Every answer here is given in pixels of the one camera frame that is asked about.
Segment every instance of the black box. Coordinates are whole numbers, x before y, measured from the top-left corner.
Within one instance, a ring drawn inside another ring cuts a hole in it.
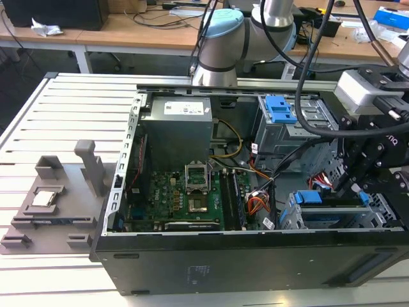
[[[108,19],[107,0],[3,0],[15,27],[29,27],[35,21],[61,28],[101,30]]]

